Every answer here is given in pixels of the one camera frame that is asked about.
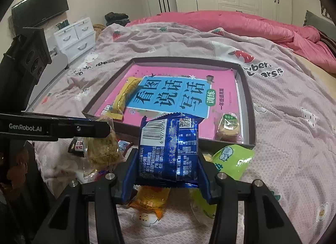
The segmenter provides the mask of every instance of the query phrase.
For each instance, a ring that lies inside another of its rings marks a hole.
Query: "dark clothing pile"
[[[126,26],[126,24],[130,22],[130,20],[128,19],[128,15],[113,12],[106,14],[105,20],[107,21],[106,26],[109,26],[112,23]]]

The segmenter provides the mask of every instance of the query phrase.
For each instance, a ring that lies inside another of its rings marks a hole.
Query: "pillow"
[[[314,15],[312,12],[307,11],[306,13],[306,19],[304,21],[303,26],[313,26],[316,29],[320,30],[321,32],[325,33],[328,37],[336,41],[336,26],[327,20],[324,20],[316,15]]]

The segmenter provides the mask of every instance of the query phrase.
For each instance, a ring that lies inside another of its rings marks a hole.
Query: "light pink bed sheet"
[[[142,18],[127,26],[149,22],[176,22],[207,32],[222,27],[239,36],[263,37],[308,59],[327,72],[336,73],[336,59],[320,41],[319,31],[312,26],[298,27],[268,20],[259,16],[231,11],[197,11],[189,13],[167,12]]]

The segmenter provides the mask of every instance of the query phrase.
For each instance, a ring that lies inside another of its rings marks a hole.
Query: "strawberry print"
[[[224,36],[224,30],[223,28],[217,28],[215,30],[211,31],[212,34],[216,34],[216,35],[220,35],[220,36]]]
[[[245,60],[245,63],[250,63],[252,62],[252,60],[254,60],[254,57],[251,56],[249,53],[246,53],[244,51],[241,51],[241,50],[237,50],[237,51],[234,51],[233,53],[229,53],[229,55],[233,55],[235,54],[236,57],[240,58],[240,57],[243,57],[244,60]]]
[[[112,39],[113,41],[115,41],[117,38],[119,38],[121,36],[121,32],[120,31],[114,31],[113,35],[112,35]]]

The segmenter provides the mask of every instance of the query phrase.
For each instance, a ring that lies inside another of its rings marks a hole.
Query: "blue snack package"
[[[139,142],[139,176],[156,185],[197,184],[198,124],[201,117],[172,113],[146,121]]]

